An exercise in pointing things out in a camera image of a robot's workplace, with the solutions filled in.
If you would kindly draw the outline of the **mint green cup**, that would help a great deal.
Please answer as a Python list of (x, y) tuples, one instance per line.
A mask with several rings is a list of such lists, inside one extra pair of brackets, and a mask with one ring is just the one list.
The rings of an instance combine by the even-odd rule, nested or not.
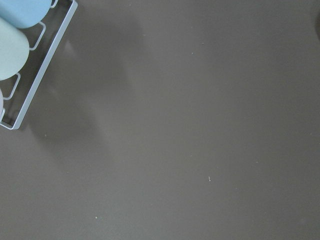
[(29, 52), (26, 35), (0, 18), (0, 80), (18, 73), (25, 65)]

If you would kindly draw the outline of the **blue cup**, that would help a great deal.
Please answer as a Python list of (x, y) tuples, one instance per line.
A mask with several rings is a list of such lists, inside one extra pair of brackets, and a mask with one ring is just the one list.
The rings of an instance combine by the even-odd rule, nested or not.
[(52, 4), (52, 0), (1, 0), (0, 17), (18, 29), (26, 29), (38, 24)]

